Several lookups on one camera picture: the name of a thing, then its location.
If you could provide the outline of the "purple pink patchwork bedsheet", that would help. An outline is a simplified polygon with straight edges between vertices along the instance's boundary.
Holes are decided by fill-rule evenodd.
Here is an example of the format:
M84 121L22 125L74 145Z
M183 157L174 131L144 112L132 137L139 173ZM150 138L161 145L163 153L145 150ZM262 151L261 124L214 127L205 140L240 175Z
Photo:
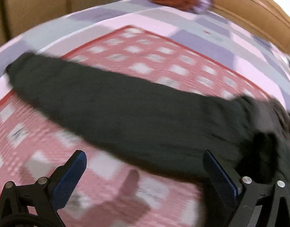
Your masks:
M0 47L0 100L10 91L5 68L22 53L62 56L124 26L170 38L225 65L252 81L290 110L287 57L269 43L214 12L202 15L123 0L74 12L40 24Z

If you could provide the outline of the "grey quilted coat black sleeves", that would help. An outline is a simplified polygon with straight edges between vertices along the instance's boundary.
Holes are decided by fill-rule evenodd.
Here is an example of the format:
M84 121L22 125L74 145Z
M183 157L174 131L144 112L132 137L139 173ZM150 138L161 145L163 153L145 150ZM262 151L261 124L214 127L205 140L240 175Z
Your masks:
M200 178L210 150L257 182L290 184L290 113L277 100L203 96L33 53L6 72L22 100L129 163Z

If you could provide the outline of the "red white checked blanket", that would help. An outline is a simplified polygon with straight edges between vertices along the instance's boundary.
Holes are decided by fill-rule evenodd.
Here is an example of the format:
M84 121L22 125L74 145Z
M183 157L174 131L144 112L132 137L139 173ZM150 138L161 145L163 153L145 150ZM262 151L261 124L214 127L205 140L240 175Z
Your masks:
M203 226L199 186L125 163L100 142L120 139L137 149L162 137L175 140L190 127L189 103L200 95L269 95L222 64L132 26L63 59L66 64L26 54L9 68L11 83L24 80L53 114L17 91L0 100L0 194L7 181L33 183L83 150L86 170L60 211L67 226Z

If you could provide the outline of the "wooden headboard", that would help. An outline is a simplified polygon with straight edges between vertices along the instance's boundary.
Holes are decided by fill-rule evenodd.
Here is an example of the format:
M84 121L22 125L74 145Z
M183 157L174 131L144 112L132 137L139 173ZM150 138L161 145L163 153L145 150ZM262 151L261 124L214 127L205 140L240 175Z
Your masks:
M290 16L274 0L213 0L212 11L290 55Z

